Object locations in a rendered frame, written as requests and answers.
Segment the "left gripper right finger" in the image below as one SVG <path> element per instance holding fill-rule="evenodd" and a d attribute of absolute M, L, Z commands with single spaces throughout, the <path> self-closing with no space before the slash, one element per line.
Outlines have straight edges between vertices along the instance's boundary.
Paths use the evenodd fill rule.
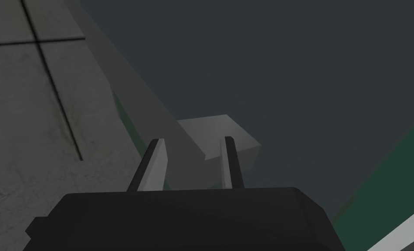
<path fill-rule="evenodd" d="M 226 136 L 221 140 L 221 181 L 223 189 L 244 189 L 238 152 L 234 139 Z"/>

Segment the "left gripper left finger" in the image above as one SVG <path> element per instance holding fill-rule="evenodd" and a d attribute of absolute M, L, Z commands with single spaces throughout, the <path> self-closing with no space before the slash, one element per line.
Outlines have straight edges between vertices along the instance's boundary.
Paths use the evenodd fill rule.
<path fill-rule="evenodd" d="M 153 139 L 148 145 L 127 191 L 163 191 L 167 164 L 165 140 Z"/>

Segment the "grey angular block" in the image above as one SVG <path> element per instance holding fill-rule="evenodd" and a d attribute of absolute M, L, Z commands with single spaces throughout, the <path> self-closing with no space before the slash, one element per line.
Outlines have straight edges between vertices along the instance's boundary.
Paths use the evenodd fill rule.
<path fill-rule="evenodd" d="M 236 146 L 241 170 L 253 167 L 261 144 L 228 115 L 182 119 L 178 123 L 203 151 L 205 160 L 219 160 L 220 142 L 224 137 L 230 136 Z"/>

